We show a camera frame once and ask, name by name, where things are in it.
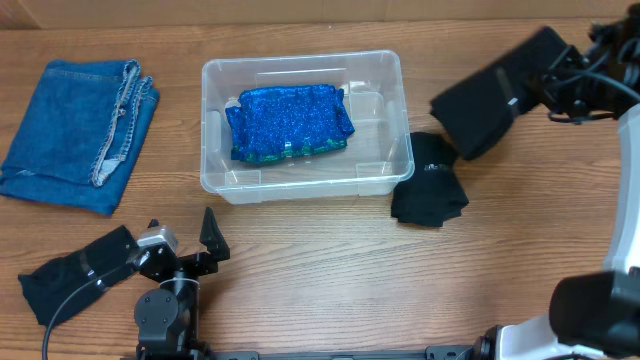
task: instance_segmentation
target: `white plastic bin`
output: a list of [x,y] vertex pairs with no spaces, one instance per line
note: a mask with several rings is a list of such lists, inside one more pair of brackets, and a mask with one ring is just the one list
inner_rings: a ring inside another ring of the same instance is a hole
[[[330,84],[344,89],[356,131],[343,150],[252,165],[231,160],[224,109],[245,90]],[[393,51],[212,60],[202,68],[200,183],[232,204],[384,195],[413,174],[400,59]]]

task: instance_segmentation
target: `black fabric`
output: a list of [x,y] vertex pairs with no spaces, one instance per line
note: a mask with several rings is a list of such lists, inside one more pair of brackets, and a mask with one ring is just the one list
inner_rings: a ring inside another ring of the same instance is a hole
[[82,250],[50,260],[31,275],[18,275],[22,294],[38,324],[49,325],[60,304],[87,281],[122,267],[105,277],[100,286],[89,286],[74,296],[60,311],[55,325],[69,320],[98,300],[109,287],[131,276],[133,270],[123,265],[135,248],[137,245],[129,230],[120,226]]
[[391,216],[401,223],[440,227],[469,204],[453,173],[458,152],[442,136],[424,132],[411,133],[411,146],[416,169],[393,191]]
[[[544,27],[485,69],[431,101],[431,114],[447,130],[462,157],[472,160],[493,147],[517,115],[540,102],[526,87],[529,76],[547,70],[567,44]],[[517,98],[512,105],[508,102]]]

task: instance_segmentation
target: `black garment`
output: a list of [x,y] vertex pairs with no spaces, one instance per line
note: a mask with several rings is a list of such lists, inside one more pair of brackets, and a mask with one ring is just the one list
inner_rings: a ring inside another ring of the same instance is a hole
[[553,29],[544,27],[431,101],[431,114],[442,123],[463,158],[472,160],[487,152],[509,130],[514,115],[526,114],[540,103],[526,82],[534,72],[549,69],[566,47]]
[[411,146],[416,170],[393,191],[391,216],[401,223],[440,227],[469,204],[453,173],[458,153],[442,136],[423,132],[411,134]]
[[74,296],[60,311],[55,325],[69,320],[98,300],[109,287],[131,276],[133,270],[122,265],[137,247],[129,230],[120,226],[82,250],[50,260],[31,275],[18,275],[22,294],[38,324],[49,325],[60,304],[87,281],[122,267],[105,277],[99,285],[89,286]]

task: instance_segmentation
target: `blue denim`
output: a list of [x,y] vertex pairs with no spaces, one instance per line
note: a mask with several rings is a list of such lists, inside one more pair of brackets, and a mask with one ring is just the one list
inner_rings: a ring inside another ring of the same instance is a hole
[[2,164],[0,194],[112,215],[159,94],[136,60],[49,63]]

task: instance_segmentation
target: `blue glittery cloth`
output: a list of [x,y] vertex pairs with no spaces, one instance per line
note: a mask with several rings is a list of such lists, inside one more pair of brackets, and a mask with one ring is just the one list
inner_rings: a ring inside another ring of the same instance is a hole
[[241,107],[225,110],[233,138],[231,159],[266,163],[347,146],[355,129],[331,85],[281,86],[244,91]]

